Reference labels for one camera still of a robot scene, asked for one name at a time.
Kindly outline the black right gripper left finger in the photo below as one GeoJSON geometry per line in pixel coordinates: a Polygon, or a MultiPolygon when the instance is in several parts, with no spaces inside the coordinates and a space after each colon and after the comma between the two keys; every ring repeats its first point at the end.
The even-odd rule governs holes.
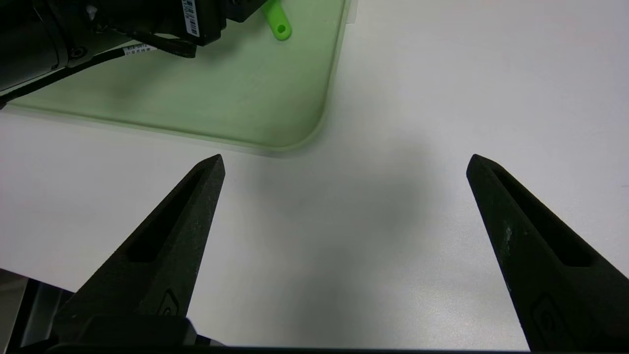
{"type": "Polygon", "coordinates": [[[217,154],[183,177],[57,313],[60,344],[195,342],[187,311],[225,175],[217,154]]]}

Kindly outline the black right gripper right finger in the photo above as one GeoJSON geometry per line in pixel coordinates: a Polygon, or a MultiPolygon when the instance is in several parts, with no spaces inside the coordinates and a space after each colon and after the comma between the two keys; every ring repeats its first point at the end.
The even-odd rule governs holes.
{"type": "Polygon", "coordinates": [[[629,281],[505,168],[466,170],[532,351],[627,351],[629,281]]]}

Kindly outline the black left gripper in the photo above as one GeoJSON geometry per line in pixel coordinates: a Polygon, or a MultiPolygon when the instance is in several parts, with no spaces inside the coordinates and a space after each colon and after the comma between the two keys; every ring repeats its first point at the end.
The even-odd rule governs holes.
{"type": "Polygon", "coordinates": [[[132,37],[167,34],[205,46],[218,40],[227,19],[243,23],[267,0],[97,0],[96,16],[109,29],[132,37]]]}

